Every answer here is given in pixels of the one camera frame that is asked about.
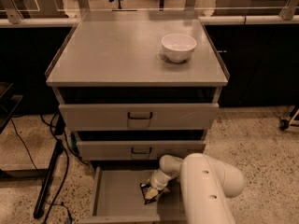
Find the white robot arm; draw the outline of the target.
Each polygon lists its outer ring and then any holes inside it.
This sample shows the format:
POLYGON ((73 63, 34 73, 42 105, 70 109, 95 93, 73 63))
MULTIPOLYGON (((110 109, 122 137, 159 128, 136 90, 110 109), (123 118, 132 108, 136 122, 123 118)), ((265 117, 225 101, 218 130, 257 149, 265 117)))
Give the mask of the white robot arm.
POLYGON ((140 185, 145 203, 152 203, 175 178, 188 224, 235 224, 227 199, 237 197, 245 187, 238 168, 201 153, 184 159, 163 155, 159 168, 140 185))

